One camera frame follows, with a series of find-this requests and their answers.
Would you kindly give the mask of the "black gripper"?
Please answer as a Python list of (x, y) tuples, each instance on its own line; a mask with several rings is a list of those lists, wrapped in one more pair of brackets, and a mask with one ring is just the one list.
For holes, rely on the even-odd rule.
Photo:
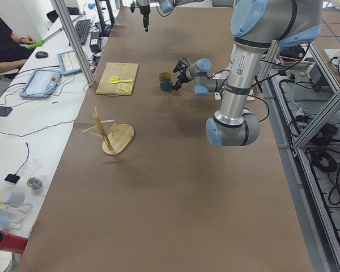
[(190, 82), (187, 76), (188, 69), (181, 69), (180, 74), (177, 76), (177, 82), (172, 86), (172, 89), (178, 91), (184, 83)]
[(149, 26), (149, 14), (150, 14), (150, 5), (141, 6), (139, 5), (140, 13), (143, 15), (143, 26), (144, 30), (148, 32)]

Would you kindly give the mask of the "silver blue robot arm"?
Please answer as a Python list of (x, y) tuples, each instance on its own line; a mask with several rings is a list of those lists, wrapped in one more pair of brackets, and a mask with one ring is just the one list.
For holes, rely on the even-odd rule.
[(130, 5), (131, 13), (135, 12), (135, 9), (139, 9), (140, 14), (143, 16), (143, 28), (145, 32), (148, 32), (148, 27), (150, 25), (150, 13), (151, 13), (151, 3), (155, 3), (158, 14), (161, 17), (168, 16), (175, 7), (186, 5), (190, 3), (202, 2), (202, 1), (187, 1), (187, 0), (164, 0), (164, 1), (149, 1), (140, 0), (133, 1)]
[(231, 19), (234, 45), (227, 81), (208, 77), (211, 62), (207, 58), (190, 66), (177, 64), (174, 71), (180, 75), (174, 90), (193, 81), (196, 95), (221, 94), (220, 108), (206, 121), (211, 145), (245, 146), (257, 139), (260, 124), (245, 102), (263, 52), (272, 41), (282, 48), (315, 40), (321, 32), (321, 21), (322, 1), (240, 1)]

